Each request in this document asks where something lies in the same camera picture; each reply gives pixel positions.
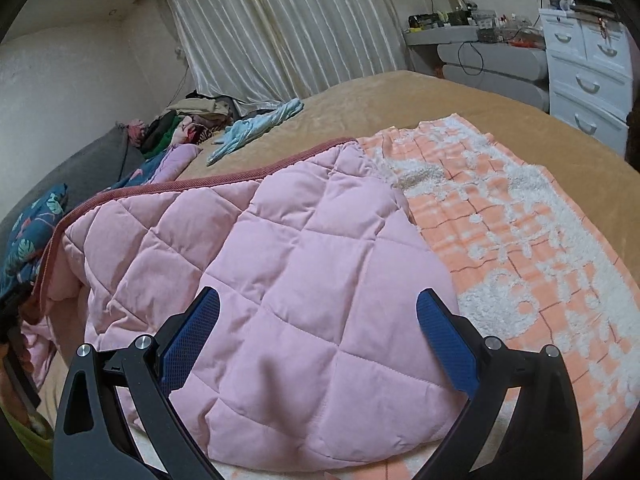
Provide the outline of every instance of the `blanket edge trim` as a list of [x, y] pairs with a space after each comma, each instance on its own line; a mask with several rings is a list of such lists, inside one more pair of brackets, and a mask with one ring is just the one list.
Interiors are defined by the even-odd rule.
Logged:
[[52, 260], [55, 259], [55, 255], [58, 252], [60, 241], [66, 231], [66, 229], [78, 220], [81, 216], [87, 214], [92, 209], [101, 206], [112, 200], [119, 200], [121, 198], [127, 198], [130, 196], [139, 196], [145, 194], [156, 194], [171, 191], [186, 191], [188, 189], [197, 189], [200, 187], [213, 187], [222, 186], [223, 184], [235, 184], [237, 182], [245, 182], [249, 180], [257, 180], [265, 178], [276, 171], [283, 170], [288, 166], [292, 166], [302, 160], [307, 160], [313, 156], [319, 155], [319, 153], [325, 152], [335, 146], [347, 144], [348, 142], [356, 142], [356, 139], [352, 137], [339, 137], [337, 139], [328, 140], [322, 144], [300, 152], [296, 155], [288, 156], [278, 162], [274, 162], [263, 168], [257, 168], [255, 170], [241, 171], [238, 173], [228, 173], [224, 175], [206, 176], [203, 178], [196, 178], [192, 180], [175, 180], [174, 182], [165, 182], [162, 184], [150, 184], [146, 186], [125, 187], [122, 189], [114, 189], [107, 192], [98, 193], [94, 197], [90, 198], [86, 202], [82, 203], [71, 212], [69, 212], [56, 226], [56, 229], [51, 237], [51, 240], [45, 248], [42, 255], [42, 271], [39, 273], [36, 284], [33, 288], [33, 296], [38, 298], [38, 319], [26, 319], [26, 322], [30, 325], [36, 325], [42, 321], [44, 317], [44, 308], [47, 304], [46, 290], [49, 285], [51, 273], [53, 269]]

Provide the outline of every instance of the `teal patterned fabric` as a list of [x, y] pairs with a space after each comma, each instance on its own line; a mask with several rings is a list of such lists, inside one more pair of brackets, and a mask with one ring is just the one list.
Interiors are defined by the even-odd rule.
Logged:
[[40, 261], [53, 231], [65, 215], [66, 185], [52, 187], [15, 221], [0, 275], [0, 299], [19, 283], [35, 284]]

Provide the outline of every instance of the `pink quilted blanket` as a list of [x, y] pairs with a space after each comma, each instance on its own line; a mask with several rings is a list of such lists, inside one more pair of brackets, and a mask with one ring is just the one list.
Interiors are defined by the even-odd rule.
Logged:
[[50, 246], [40, 299], [63, 352], [73, 320], [98, 350], [120, 348], [203, 286], [219, 292], [220, 320], [171, 401], [220, 462], [311, 471], [383, 460], [444, 437], [465, 400], [416, 321], [425, 288], [458, 305], [402, 193], [356, 142], [302, 158], [101, 195]]

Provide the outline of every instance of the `blue gripper pad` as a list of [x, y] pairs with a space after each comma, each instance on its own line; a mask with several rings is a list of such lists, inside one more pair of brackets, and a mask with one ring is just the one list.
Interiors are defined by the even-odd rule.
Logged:
[[159, 386], [166, 396], [184, 386], [220, 316], [220, 297], [215, 290], [211, 289], [196, 301], [198, 299], [198, 304], [190, 306], [190, 310], [193, 308], [190, 316], [161, 357]]
[[472, 399], [480, 384], [476, 357], [428, 290], [422, 291], [418, 296], [416, 311], [422, 333], [453, 387]]

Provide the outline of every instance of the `yellow cloth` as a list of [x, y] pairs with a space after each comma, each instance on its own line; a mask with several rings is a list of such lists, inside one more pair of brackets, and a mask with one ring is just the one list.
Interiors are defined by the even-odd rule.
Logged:
[[53, 430], [42, 415], [30, 416], [34, 430], [25, 428], [0, 406], [22, 445], [49, 477], [53, 477]]

